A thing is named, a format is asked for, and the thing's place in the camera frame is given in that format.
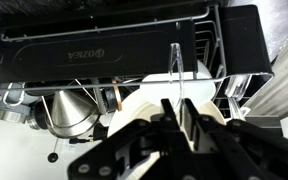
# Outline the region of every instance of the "white plate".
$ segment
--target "white plate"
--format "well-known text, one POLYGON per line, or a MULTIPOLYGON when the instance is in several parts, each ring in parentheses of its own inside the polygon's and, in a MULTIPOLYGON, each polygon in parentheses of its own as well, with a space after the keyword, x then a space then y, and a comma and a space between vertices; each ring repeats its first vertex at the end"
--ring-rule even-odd
MULTIPOLYGON (((209 79, 212 78, 211 74, 203 63, 198 61, 198 70, 196 74, 197 79, 209 79)), ((193 79, 193 72, 183 73, 184 80, 193 79)), ((142 82, 152 81, 168 81, 179 80, 178 73, 173 73, 172 77, 169 74, 152 74, 146 76, 142 82)), ((169 99, 173 107, 177 107, 180 99, 180 85, 179 83, 173 84, 153 84, 153 85, 141 85, 140 89, 144 98, 156 105, 160 106, 160 99, 169 99)), ((184 97, 190 98, 195 106, 200 106, 210 101, 215 95, 216 87, 211 81, 200 81, 200 82, 184 82, 184 97)))
MULTIPOLYGON (((156 106, 149 103, 143 98, 141 90, 137 90, 129 95, 122 102, 123 111, 116 111, 111 124, 108 129, 108 137, 120 130, 122 127, 126 126, 128 123, 136 118, 141 118, 145 120, 150 120, 153 114, 158 114, 162 112, 161 106, 156 106)), ((226 124, 224 118, 217 107, 211 102, 207 102, 202 106, 197 108, 200 114, 208 114, 213 116, 219 123, 226 124)), ((148 160, 138 166, 126 179, 135 180, 140 179, 145 172, 154 164, 154 162, 159 158, 159 153, 153 153, 148 158, 148 160)))

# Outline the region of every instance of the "brand logo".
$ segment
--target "brand logo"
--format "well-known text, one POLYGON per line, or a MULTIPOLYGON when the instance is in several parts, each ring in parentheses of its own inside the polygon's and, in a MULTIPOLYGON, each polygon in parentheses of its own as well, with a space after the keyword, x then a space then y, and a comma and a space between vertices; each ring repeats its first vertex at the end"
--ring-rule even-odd
POLYGON ((101 58, 105 54, 104 49, 89 50, 89 51, 75 51, 69 52, 68 57, 70 60, 73 59, 86 59, 86 58, 101 58))

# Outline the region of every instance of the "black dish drying rack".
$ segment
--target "black dish drying rack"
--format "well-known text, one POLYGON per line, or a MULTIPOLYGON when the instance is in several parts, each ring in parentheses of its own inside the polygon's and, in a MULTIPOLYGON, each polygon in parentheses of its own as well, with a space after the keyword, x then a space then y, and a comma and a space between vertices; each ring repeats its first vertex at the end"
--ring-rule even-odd
MULTIPOLYGON (((83 40, 83 42, 85 41, 84 39, 89 39, 90 42, 96 42, 94 44, 101 44, 96 41, 96 38, 99 36, 104 37, 104 39, 107 37, 122 37, 121 39, 125 41, 120 42, 120 45, 122 46, 125 42, 126 45, 123 47, 127 47, 128 41, 126 37, 131 36, 123 36, 123 34, 134 34, 134 32, 136 32, 137 37, 138 34, 149 32, 148 35, 152 37, 152 34, 156 33, 156 31, 162 32, 157 34, 156 38, 160 38, 162 34, 166 34, 165 42, 160 44, 163 45, 163 47, 160 47, 160 52, 154 51, 154 53, 150 54, 150 51, 143 51, 143 53, 147 53, 147 56, 143 57, 144 60, 145 58, 152 57, 153 59, 155 58, 154 61, 147 60, 144 63, 141 62, 141 64, 134 60, 134 64, 129 64, 130 61, 125 60, 128 55, 126 54, 127 50, 125 50, 125 53, 122 53, 123 56, 121 56, 121 60, 118 61, 118 63, 120 63, 117 64, 118 66, 114 66, 115 64, 112 63, 115 62, 114 60, 107 60, 105 66, 95 63, 85 66, 79 64, 77 67, 98 66, 100 67, 99 69, 102 68, 102 72, 103 70, 108 72, 107 77, 145 76, 153 73, 168 73, 170 64, 168 63, 169 52, 167 52, 167 50, 171 43, 178 43, 182 48, 185 71, 193 71, 196 73, 198 71, 196 60, 199 60, 209 69, 213 77, 211 79, 185 80, 185 82, 213 81, 216 83, 217 90, 213 101, 219 107, 225 118, 230 118, 231 116, 229 103, 227 101, 228 97, 225 95, 230 77, 252 75, 243 98, 238 102, 239 106, 243 106, 273 77, 258 11, 255 6, 222 7, 220 2, 204 2, 201 0, 168 1, 167 3, 148 2, 141 5, 139 5, 138 2, 133 2, 119 8, 98 8, 96 10, 83 10, 70 14, 57 14, 47 17, 4 18, 0 23, 0 49, 4 52, 4 56, 0 61, 0 83, 50 81, 61 77, 61 74, 56 74, 52 77, 53 79, 47 79, 44 76, 42 77, 42 75, 20 76, 18 72, 14 72, 14 69, 17 67, 12 65, 16 59, 19 62, 20 57, 24 57, 24 55, 18 56, 18 54, 23 53, 22 50, 26 47, 43 43, 52 45, 57 42, 66 41, 70 42, 68 44, 71 44, 71 42, 74 42, 76 39, 83 40), (123 65, 127 66, 127 68, 124 69, 129 69, 127 72, 118 71, 118 67, 123 68, 123 65), (12 76, 15 78, 3 79, 3 77, 12 76)), ((137 44, 140 43, 136 42, 137 44, 134 44, 132 39, 129 40, 130 45, 133 46, 137 46, 137 44)), ((149 43, 148 41, 147 44, 145 44, 143 40, 144 49, 149 49, 147 47, 149 43)), ((110 48, 119 48, 119 43, 115 43, 114 46, 110 48)), ((103 48, 96 48, 93 52, 82 51, 76 55, 76 57, 82 57, 84 55, 90 59, 97 56, 99 57, 103 55, 101 49, 103 48)), ((41 50, 39 52, 42 54, 47 51, 41 50)), ((26 53, 34 54, 34 50, 28 50, 26 53)), ((33 70, 35 67, 26 65, 20 68, 22 71, 29 72, 29 68, 33 70)), ((73 80, 102 77, 97 73, 87 75, 74 73, 73 76, 67 75, 64 79, 73 80)), ((105 88, 168 83, 170 82, 100 83, 43 87, 25 86, 23 88, 0 89, 0 92, 105 88)))

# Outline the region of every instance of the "transparent acrylic piece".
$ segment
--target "transparent acrylic piece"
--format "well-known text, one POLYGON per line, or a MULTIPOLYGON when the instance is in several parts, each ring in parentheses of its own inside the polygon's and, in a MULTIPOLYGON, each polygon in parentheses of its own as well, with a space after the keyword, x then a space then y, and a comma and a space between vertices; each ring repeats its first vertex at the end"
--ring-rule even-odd
POLYGON ((228 98, 228 104, 229 104, 230 111, 231 111, 231 118, 232 119, 240 119, 240 120, 245 121, 244 114, 241 111, 240 106, 236 102, 236 99, 235 98, 228 98))
POLYGON ((177 100, 173 99, 170 101, 172 103, 173 109, 180 109, 182 99, 184 98, 184 67, 183 67, 181 47, 178 43, 171 44, 168 73, 169 73, 170 88, 179 88, 179 99, 177 100), (173 73, 175 64, 177 65, 178 73, 173 73), (175 80, 178 80, 178 82, 176 82, 176 86, 174 86, 173 82, 175 80))
POLYGON ((227 97, 235 98, 236 101, 240 101, 245 94, 245 91, 250 84, 252 75, 236 75, 230 78, 225 95, 227 97))

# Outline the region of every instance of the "metal wire rack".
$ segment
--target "metal wire rack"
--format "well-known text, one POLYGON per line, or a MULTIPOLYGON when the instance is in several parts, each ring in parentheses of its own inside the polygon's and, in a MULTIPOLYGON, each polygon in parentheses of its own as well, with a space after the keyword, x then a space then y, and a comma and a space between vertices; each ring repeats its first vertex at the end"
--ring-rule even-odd
MULTIPOLYGON (((157 25, 157 24, 164 24, 169 22, 181 22, 191 20, 195 22, 195 27, 197 27, 196 31, 196 51, 197 51, 197 60, 201 60, 209 69, 214 68, 213 63, 215 59, 215 54, 219 54, 218 63, 222 67, 221 76, 217 76, 210 79, 191 79, 185 80, 185 82, 194 83, 198 81, 213 81, 213 82, 221 82, 226 78, 226 62, 225 62, 225 55, 224 55, 224 46, 223 46, 223 38, 221 33, 221 26, 220 26, 220 17, 219 17, 219 10, 218 6, 215 5, 214 7, 206 7, 205 13, 198 16, 192 17, 184 17, 178 19, 169 19, 169 20, 161 20, 157 21, 154 20, 153 22, 147 23, 140 23, 140 24, 131 24, 131 25, 124 25, 124 26, 117 26, 117 27, 108 27, 108 28, 95 28, 95 29, 88 29, 82 31, 73 31, 73 32, 64 32, 64 33, 56 33, 56 34, 45 34, 45 35, 37 35, 37 36, 24 36, 24 37, 15 37, 15 38, 8 38, 5 37, 4 34, 0 34, 0 41, 8 41, 14 42, 23 41, 23 40, 31 40, 31 39, 39 39, 39 38, 48 38, 48 37, 58 37, 58 36, 67 36, 73 34, 82 34, 82 33, 93 33, 93 32, 102 32, 102 31, 110 31, 110 30, 117 30, 117 29, 129 29, 129 28, 136 28, 141 26, 149 26, 149 25, 157 25), (214 13, 214 21, 205 19, 210 13, 214 13), (200 29, 205 25, 210 25, 213 28, 211 30, 207 29, 200 29)), ((0 92, 5 91, 38 91, 38 90, 64 90, 64 89, 80 89, 80 88, 95 88, 95 87, 113 87, 113 86, 139 86, 139 85, 146 85, 146 84, 169 84, 169 81, 155 81, 155 82, 129 82, 129 83, 116 83, 116 84, 109 84, 109 83, 102 83, 102 84, 82 84, 82 85, 71 85, 71 86, 52 86, 52 87, 24 87, 24 88, 10 88, 10 89, 0 89, 0 92)))

